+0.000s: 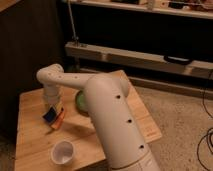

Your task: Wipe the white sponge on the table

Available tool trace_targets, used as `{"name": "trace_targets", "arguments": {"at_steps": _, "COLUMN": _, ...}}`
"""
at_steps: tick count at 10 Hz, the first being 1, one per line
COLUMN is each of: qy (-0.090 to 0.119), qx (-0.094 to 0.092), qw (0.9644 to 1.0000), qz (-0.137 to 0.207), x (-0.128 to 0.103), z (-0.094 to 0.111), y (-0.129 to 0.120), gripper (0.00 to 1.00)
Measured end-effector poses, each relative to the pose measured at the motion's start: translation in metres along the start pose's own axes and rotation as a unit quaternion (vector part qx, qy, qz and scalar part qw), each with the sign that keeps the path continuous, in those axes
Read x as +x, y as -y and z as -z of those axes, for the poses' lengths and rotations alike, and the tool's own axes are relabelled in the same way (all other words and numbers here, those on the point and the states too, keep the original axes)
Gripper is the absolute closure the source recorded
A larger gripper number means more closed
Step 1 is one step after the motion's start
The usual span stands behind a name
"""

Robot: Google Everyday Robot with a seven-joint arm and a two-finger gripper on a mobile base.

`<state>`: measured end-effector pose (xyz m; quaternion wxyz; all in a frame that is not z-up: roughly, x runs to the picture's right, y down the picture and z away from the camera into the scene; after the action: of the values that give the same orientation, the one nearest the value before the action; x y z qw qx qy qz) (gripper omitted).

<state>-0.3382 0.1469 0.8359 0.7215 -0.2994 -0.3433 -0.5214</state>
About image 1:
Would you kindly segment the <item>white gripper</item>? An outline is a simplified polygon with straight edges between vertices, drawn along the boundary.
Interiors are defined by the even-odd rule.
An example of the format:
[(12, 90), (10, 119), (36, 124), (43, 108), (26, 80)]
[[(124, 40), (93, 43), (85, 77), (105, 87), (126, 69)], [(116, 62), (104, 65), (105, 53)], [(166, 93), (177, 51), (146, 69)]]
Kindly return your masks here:
[(47, 110), (61, 110), (63, 105), (59, 86), (45, 85), (43, 88), (43, 99)]

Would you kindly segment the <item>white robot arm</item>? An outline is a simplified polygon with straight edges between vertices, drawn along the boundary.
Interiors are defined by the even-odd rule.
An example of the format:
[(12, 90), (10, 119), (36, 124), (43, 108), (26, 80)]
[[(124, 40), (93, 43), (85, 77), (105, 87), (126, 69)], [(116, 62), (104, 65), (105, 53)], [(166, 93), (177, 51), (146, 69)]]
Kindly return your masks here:
[(109, 73), (65, 73), (59, 64), (40, 69), (36, 77), (50, 105), (60, 100), (59, 85), (83, 91), (110, 171), (160, 171), (126, 101), (126, 79)]

